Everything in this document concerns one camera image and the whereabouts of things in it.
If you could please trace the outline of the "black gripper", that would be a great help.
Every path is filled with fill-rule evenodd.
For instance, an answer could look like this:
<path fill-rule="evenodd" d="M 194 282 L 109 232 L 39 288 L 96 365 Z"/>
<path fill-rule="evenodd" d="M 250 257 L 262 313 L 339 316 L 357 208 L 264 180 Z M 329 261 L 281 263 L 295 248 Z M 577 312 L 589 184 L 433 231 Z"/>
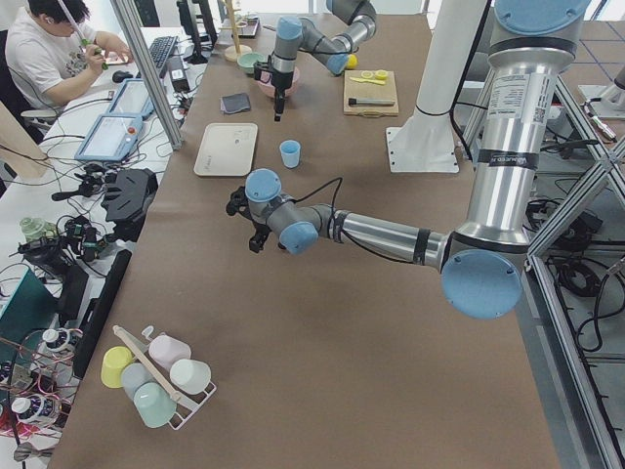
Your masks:
<path fill-rule="evenodd" d="M 271 230 L 266 224 L 258 223 L 253 219 L 249 207 L 249 201 L 243 186 L 240 186 L 237 190 L 230 194 L 229 202 L 226 206 L 226 212 L 229 216 L 238 214 L 252 222 L 255 228 L 255 233 L 249 239 L 248 247 L 254 253 L 260 253 L 263 251 Z"/>
<path fill-rule="evenodd" d="M 275 122 L 280 122 L 285 107 L 285 91 L 293 84 L 295 72 L 295 60 L 284 59 L 276 55 L 270 55 L 265 61 L 256 61 L 254 63 L 254 79 L 262 80 L 262 74 L 266 72 L 271 79 L 271 85 L 274 87 L 274 118 Z"/>

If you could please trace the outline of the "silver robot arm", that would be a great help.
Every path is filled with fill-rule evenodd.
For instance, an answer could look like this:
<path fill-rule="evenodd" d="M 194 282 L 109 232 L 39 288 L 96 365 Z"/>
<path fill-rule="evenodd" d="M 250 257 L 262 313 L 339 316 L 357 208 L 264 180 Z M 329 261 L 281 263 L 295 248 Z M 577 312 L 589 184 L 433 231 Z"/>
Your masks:
<path fill-rule="evenodd" d="M 308 18 L 282 16 L 275 26 L 273 51 L 265 61 L 254 63 L 255 80 L 260 80 L 263 72 L 270 75 L 276 122 L 284 112 L 286 90 L 293 84 L 300 52 L 312 55 L 339 75 L 346 69 L 349 55 L 375 35 L 377 12 L 370 2 L 328 1 L 326 8 L 347 26 L 344 32 L 328 37 Z"/>
<path fill-rule="evenodd" d="M 521 294 L 529 247 L 525 207 L 538 167 L 548 111 L 561 73 L 576 55 L 584 1 L 445 1 L 429 46 L 412 115 L 388 129 L 395 173 L 451 174 L 456 100 L 488 32 L 488 76 L 482 138 L 462 222 L 446 233 L 376 219 L 335 203 L 308 206 L 288 194 L 270 169 L 249 173 L 226 206 L 255 228 L 249 247 L 274 235 L 299 254 L 318 239 L 351 243 L 401 264 L 439 272 L 447 302 L 481 320 L 512 311 Z"/>

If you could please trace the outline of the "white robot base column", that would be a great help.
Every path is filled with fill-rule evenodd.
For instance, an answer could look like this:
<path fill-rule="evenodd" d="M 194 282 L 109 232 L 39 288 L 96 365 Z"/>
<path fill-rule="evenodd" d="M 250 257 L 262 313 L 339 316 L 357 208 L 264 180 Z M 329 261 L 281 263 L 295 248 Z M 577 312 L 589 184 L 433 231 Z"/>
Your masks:
<path fill-rule="evenodd" d="M 441 3 L 414 112 L 400 127 L 389 127 L 387 150 L 394 173 L 459 171 L 451 125 L 452 107 L 480 24 L 490 3 Z"/>

